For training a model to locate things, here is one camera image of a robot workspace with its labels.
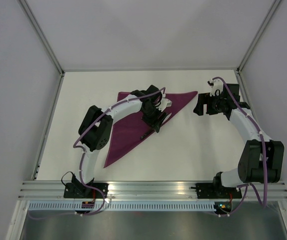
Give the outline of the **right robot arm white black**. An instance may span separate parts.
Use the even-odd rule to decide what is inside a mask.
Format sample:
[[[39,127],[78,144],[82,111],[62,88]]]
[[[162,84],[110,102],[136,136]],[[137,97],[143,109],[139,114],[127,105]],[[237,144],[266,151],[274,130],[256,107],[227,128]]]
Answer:
[[[242,184],[277,183],[282,173],[283,143],[269,137],[254,120],[250,106],[241,101],[238,84],[224,84],[219,79],[208,84],[211,91],[198,95],[193,112],[199,116],[223,114],[245,143],[237,167],[214,177],[212,193],[222,198],[230,188]]]

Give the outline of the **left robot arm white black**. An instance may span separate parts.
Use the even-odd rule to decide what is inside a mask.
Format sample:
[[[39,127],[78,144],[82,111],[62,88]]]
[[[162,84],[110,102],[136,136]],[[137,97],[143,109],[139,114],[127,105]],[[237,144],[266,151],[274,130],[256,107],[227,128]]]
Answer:
[[[71,178],[71,187],[66,190],[74,190],[81,198],[88,198],[93,190],[101,190],[92,186],[91,182],[83,180],[83,162],[87,154],[91,162],[98,158],[99,151],[106,146],[112,132],[113,125],[132,114],[141,112],[141,120],[149,127],[140,139],[144,140],[152,133],[158,133],[164,121],[170,116],[166,108],[172,106],[172,101],[166,98],[166,88],[158,89],[151,85],[147,90],[134,90],[122,100],[108,106],[105,110],[91,106],[78,130],[79,138],[73,144],[73,148],[82,149],[78,174]]]

